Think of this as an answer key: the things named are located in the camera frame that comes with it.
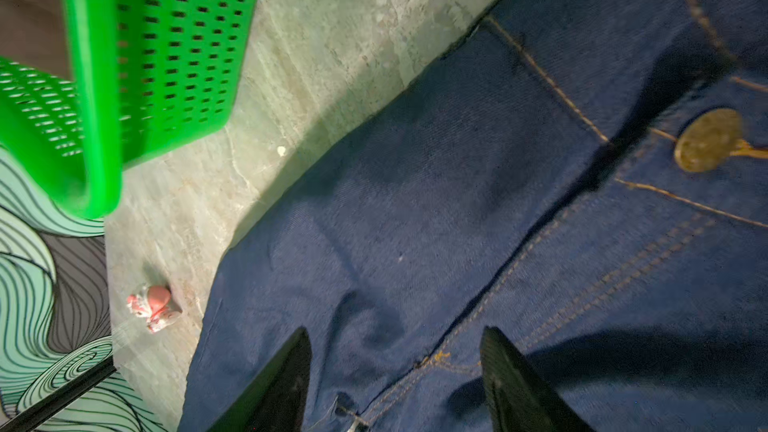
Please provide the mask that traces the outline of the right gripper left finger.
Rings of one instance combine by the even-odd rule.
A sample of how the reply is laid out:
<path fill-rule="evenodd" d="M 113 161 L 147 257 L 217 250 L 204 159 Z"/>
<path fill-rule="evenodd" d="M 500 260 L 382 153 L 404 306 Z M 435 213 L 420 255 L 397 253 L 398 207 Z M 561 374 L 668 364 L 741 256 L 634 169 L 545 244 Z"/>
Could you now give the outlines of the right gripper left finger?
<path fill-rule="evenodd" d="M 297 328 L 212 431 L 299 431 L 310 382 L 312 349 L 307 330 Z"/>

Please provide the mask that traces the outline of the dark blue denim trousers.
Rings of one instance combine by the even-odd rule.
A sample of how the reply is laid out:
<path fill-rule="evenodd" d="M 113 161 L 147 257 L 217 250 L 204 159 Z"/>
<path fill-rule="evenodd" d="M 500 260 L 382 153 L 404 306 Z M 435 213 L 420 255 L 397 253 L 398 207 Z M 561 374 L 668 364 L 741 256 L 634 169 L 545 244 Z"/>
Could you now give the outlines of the dark blue denim trousers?
<path fill-rule="evenodd" d="M 767 163 L 689 172 L 719 109 L 767 144 L 767 0 L 498 0 L 223 257 L 204 431 L 292 333 L 311 431 L 488 431 L 496 327 L 597 431 L 767 426 Z"/>

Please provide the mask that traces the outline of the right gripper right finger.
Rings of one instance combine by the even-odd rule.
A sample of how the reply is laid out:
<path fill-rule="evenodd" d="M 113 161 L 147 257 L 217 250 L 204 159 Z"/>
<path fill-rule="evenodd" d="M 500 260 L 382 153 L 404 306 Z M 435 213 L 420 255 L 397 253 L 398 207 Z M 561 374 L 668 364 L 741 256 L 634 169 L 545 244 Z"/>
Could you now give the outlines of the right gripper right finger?
<path fill-rule="evenodd" d="M 495 431 L 589 431 L 497 327 L 480 343 L 482 380 Z"/>

